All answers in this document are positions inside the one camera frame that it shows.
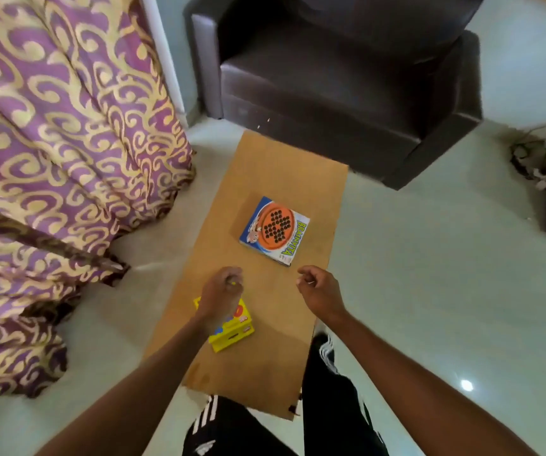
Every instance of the forearm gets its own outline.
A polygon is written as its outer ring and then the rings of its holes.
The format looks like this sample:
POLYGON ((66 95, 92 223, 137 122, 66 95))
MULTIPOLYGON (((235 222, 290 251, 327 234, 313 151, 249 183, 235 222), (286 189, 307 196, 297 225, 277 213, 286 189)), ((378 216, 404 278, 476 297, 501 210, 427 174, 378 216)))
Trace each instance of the forearm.
POLYGON ((344 314, 327 323, 428 456, 532 456, 510 429, 361 322, 344 314))
POLYGON ((36 456, 141 455, 206 339, 207 330, 192 319, 36 456))

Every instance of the hand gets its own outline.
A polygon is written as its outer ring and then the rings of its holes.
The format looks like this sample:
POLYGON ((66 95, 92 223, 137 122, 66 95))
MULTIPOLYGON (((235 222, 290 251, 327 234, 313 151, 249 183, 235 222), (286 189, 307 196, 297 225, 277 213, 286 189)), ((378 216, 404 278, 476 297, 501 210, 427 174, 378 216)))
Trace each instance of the hand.
POLYGON ((225 267, 203 285, 195 317, 208 334, 213 333, 235 312, 243 293, 243 270, 225 267))
POLYGON ((307 307, 318 319, 330 326, 339 316, 347 313, 334 275, 316 266, 301 267, 299 273, 296 286, 307 307))

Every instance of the wooden table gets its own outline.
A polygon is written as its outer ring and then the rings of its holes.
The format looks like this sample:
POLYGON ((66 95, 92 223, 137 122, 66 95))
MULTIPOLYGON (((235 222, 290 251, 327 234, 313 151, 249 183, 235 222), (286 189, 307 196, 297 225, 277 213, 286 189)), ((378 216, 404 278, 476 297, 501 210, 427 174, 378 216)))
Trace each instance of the wooden table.
POLYGON ((328 266, 346 176, 346 165, 246 131, 145 356, 191 318, 209 276, 240 266, 255 332, 219 353, 205 344, 184 384, 291 420, 288 408, 298 401, 315 322, 296 290, 296 269, 328 266), (289 268, 238 241, 262 196, 311 218, 289 268))

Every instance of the small yellow object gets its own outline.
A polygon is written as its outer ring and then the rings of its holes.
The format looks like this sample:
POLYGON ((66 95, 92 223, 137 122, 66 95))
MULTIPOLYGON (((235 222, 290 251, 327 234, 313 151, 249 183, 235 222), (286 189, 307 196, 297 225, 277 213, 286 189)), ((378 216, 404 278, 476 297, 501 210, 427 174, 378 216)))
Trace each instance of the small yellow object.
MULTIPOLYGON (((201 296, 195 298, 193 303, 195 308, 199 307, 201 296)), ((254 332, 252 317, 243 299, 239 299, 239 304, 233 316, 223 323, 223 326, 216 329, 213 335, 208 338, 214 352, 220 352, 231 344, 250 336, 254 332)))

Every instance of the person's left arm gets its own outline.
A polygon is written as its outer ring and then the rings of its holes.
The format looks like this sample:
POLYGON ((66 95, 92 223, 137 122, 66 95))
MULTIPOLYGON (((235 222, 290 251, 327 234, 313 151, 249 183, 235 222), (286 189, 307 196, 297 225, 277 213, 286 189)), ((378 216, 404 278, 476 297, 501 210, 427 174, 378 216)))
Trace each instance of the person's left arm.
POLYGON ((208 335, 236 310, 242 283, 241 269, 219 270, 203 287, 195 316, 36 456, 141 455, 208 335))

